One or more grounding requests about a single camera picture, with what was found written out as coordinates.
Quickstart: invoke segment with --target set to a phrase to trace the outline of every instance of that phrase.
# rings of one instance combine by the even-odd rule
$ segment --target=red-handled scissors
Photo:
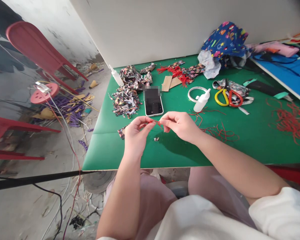
[[[222,103],[222,102],[220,102],[220,101],[218,100],[218,95],[219,95],[219,93],[221,93],[221,92],[222,92],[222,94],[223,94],[223,96],[224,96],[224,99],[226,100],[226,103],[225,103],[225,104]],[[232,94],[236,95],[236,96],[239,98],[239,100],[240,100],[240,101],[239,101],[239,104],[237,104],[237,105],[233,104],[233,102],[232,102]],[[242,105],[242,103],[243,103],[243,98],[242,98],[242,96],[241,96],[239,93],[236,93],[235,91],[231,90],[230,85],[229,85],[229,80],[228,80],[228,79],[225,79],[225,85],[224,85],[224,88],[220,89],[220,90],[216,93],[216,95],[214,96],[214,99],[216,100],[216,102],[217,102],[220,106],[223,106],[223,107],[228,106],[228,105],[230,105],[231,107],[240,107],[240,106]]]

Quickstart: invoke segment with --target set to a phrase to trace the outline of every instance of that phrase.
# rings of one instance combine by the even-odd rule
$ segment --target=green table
[[[186,68],[198,63],[197,56],[193,55],[158,61],[156,62],[156,69],[160,68],[160,65],[167,66],[178,60],[184,60],[186,63],[183,67]],[[136,65],[136,68],[140,70],[148,65],[149,63],[140,64]],[[164,77],[169,75],[169,72],[166,71],[158,75],[156,69],[152,71],[152,86],[161,86]],[[215,80],[223,78],[228,78],[239,84],[249,79],[257,78],[259,81],[283,88],[269,76],[244,69],[220,71]],[[187,97],[189,89],[195,86],[212,88],[212,82],[213,80],[207,80],[201,74],[195,78],[188,88],[182,88],[178,85],[170,89],[169,92],[163,92],[162,103],[165,113],[168,111],[190,113],[190,111],[193,111],[195,103],[191,102]],[[112,112],[112,100],[109,98],[108,93],[114,93],[117,88],[117,83],[111,77],[85,157],[84,171],[118,169],[123,156],[124,140],[121,140],[117,130],[126,126],[135,117],[145,115],[143,104],[140,106],[140,110],[137,111],[138,114],[132,115],[131,119],[123,118],[122,116],[116,117]],[[269,96],[256,90],[251,90],[249,96],[254,97],[255,100],[252,104],[243,106],[250,113],[250,115],[245,115],[237,108],[219,106],[214,101],[216,92],[217,90],[211,89],[211,96],[206,106],[209,110],[219,110],[226,115],[219,112],[201,114],[203,117],[201,127],[213,127],[217,124],[221,125],[221,122],[223,122],[226,130],[232,130],[240,136],[239,141],[227,142],[227,144],[264,164],[300,163],[300,146],[294,143],[292,136],[287,136],[283,132],[268,126],[269,123],[273,123],[276,120],[275,117],[271,116],[271,111],[274,108],[266,105],[266,98],[269,98]],[[202,91],[200,90],[194,90],[191,92],[191,96],[195,98],[196,95],[201,93]],[[143,93],[140,93],[140,99],[143,99]],[[286,101],[282,100],[282,103],[286,107]],[[160,117],[153,117],[153,119],[159,120]],[[159,141],[155,142],[155,137],[159,137]],[[209,165],[211,165],[210,161],[196,146],[181,140],[173,131],[163,133],[159,126],[155,126],[149,133],[146,148],[141,159],[141,168],[176,168]]]

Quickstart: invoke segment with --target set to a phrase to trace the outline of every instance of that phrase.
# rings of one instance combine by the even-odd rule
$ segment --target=finger
[[[167,120],[167,119],[162,119],[160,121],[161,124],[163,124],[163,126],[166,126],[168,128],[171,128],[172,130],[175,129],[177,127],[177,123],[171,121],[171,120]]]
[[[163,125],[163,132],[170,132],[170,128],[168,128],[167,126]]]
[[[146,126],[147,124],[141,124],[140,126],[139,126],[139,130],[141,130],[142,128],[144,128],[145,126]]]
[[[180,118],[180,112],[167,112],[165,115],[163,115],[159,122],[161,122],[162,119],[168,119],[173,120],[174,122],[178,121]]]
[[[139,116],[139,117],[136,117],[129,125],[132,125],[136,128],[139,128],[139,126],[143,123],[148,123],[148,122],[151,122],[152,119],[147,117],[147,116]]]
[[[156,123],[152,122],[152,123],[148,123],[144,129],[142,129],[142,134],[145,134],[146,136],[148,136],[149,132],[151,131],[151,129],[156,125]]]

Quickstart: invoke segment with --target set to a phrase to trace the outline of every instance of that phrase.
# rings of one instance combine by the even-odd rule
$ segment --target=woman's right hand
[[[184,141],[196,144],[204,134],[186,112],[167,112],[160,119],[164,132],[172,129],[179,138]]]

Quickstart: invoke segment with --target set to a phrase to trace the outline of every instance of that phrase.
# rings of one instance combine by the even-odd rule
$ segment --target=white glue bottle
[[[113,67],[111,67],[111,65],[109,65],[110,69],[111,69],[111,74],[114,77],[114,80],[116,80],[117,84],[122,87],[124,85],[119,73],[117,71],[115,71],[113,69]]]
[[[202,94],[200,97],[199,96],[196,97],[198,101],[196,102],[196,105],[194,105],[193,108],[195,112],[201,112],[201,110],[204,108],[204,106],[206,105],[210,97],[210,90],[211,88],[209,88],[205,94]]]

